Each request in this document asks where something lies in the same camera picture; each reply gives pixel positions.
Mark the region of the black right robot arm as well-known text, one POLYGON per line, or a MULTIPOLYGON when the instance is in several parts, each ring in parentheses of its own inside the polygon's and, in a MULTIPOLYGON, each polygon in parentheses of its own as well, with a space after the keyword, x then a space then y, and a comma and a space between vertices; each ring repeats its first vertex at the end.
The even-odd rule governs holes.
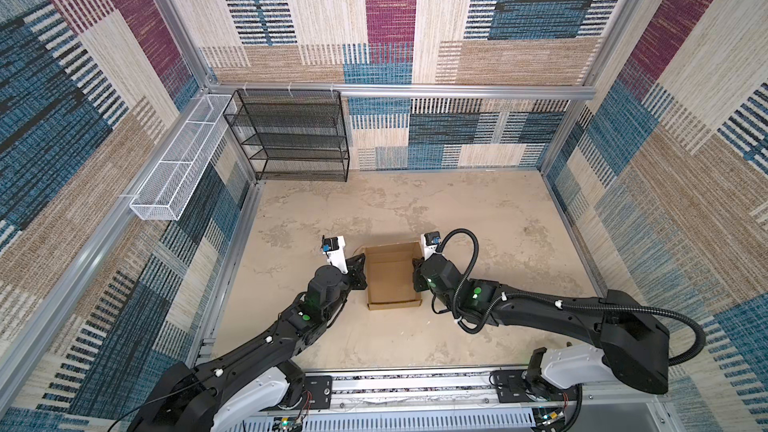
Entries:
POLYGON ((578 340, 571 348, 532 355, 527 381, 533 390, 618 381, 649 394, 668 391, 669 331, 625 292, 558 297, 463 279, 441 254, 416 260, 413 278, 417 291, 430 291, 445 306, 456 306, 468 329, 522 326, 578 340))

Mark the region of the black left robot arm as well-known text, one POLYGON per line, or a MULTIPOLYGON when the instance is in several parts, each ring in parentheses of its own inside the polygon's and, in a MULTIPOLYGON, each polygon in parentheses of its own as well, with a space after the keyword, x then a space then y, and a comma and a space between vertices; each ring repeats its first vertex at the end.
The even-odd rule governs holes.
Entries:
POLYGON ((232 351, 192 368, 168 368, 128 426, 130 431, 225 431, 263 409, 295 407, 305 373, 292 359, 328 329, 349 293, 367 287, 365 255, 346 271, 324 265, 264 332, 232 351))

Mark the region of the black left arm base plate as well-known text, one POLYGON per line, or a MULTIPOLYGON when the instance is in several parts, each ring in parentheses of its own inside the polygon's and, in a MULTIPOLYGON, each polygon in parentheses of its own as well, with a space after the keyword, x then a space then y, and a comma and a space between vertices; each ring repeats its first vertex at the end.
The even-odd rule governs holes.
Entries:
POLYGON ((307 409, 327 410, 331 407, 333 377, 331 375, 309 375, 290 383, 285 405, 291 411, 307 409))

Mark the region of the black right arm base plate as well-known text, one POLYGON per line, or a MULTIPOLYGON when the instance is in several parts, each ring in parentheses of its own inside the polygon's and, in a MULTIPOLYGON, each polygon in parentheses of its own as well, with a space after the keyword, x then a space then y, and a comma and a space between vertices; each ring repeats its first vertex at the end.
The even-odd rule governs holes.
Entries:
POLYGON ((489 383, 496 391, 497 399, 502 404, 561 402, 575 403, 578 399, 578 387, 566 390, 538 382, 531 385, 525 379, 526 372, 522 369, 500 369, 490 372, 489 383))

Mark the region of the brown cardboard box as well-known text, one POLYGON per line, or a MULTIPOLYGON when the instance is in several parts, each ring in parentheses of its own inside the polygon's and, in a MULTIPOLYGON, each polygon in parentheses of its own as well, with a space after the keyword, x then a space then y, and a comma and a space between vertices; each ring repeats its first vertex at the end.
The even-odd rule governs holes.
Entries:
POLYGON ((418 242, 366 247, 364 273, 370 311, 419 307, 421 293, 414 289, 414 262, 423 258, 418 242))

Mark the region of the aluminium front mounting rail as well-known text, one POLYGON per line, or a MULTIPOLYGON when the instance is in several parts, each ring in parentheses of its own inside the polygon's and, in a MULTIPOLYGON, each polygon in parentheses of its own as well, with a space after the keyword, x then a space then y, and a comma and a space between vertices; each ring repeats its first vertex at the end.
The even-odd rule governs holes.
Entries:
POLYGON ((502 404, 491 371, 520 366, 308 371, 331 375, 327 410, 277 406, 225 431, 681 431, 674 408, 618 382, 578 387, 575 403, 502 404))

